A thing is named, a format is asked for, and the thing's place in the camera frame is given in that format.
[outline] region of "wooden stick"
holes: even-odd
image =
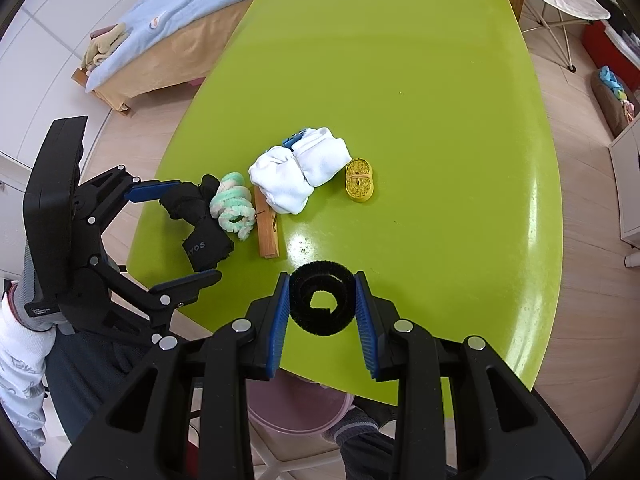
[[[280,256],[280,248],[278,246],[276,212],[267,204],[267,199],[258,186],[254,186],[254,200],[260,256],[263,258],[277,258]]]

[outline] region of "rolled black fabric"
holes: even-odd
[[[209,202],[218,186],[218,179],[205,175],[200,186],[183,182],[170,188],[160,198],[161,205],[173,220],[183,219],[195,228],[182,247],[196,272],[215,269],[218,262],[234,250],[231,238],[209,213]]]
[[[311,298],[319,290],[335,298],[333,311],[311,307]],[[335,262],[305,264],[291,275],[289,304],[291,317],[302,330],[322,336],[337,334],[355,316],[355,278],[349,269]]]

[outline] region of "yellow towel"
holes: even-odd
[[[115,27],[113,27],[109,32],[105,32],[101,36],[97,36],[93,38],[89,42],[89,47],[84,53],[84,57],[82,58],[82,63],[80,64],[81,69],[87,68],[90,64],[95,64],[94,60],[98,54],[104,55],[104,57],[100,60],[103,62],[104,59],[109,57],[116,50],[120,44],[127,39],[129,36],[125,33],[126,25],[124,23],[119,23]]]

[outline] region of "red box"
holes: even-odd
[[[598,68],[608,65],[635,92],[640,87],[640,70],[616,48],[604,31],[602,22],[587,25],[582,33],[582,44]]]

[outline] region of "mint green pipe cleaner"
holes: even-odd
[[[246,240],[255,225],[255,209],[251,192],[244,187],[244,177],[234,171],[220,180],[220,187],[209,204],[211,216],[218,219],[220,227],[228,233],[238,233]]]

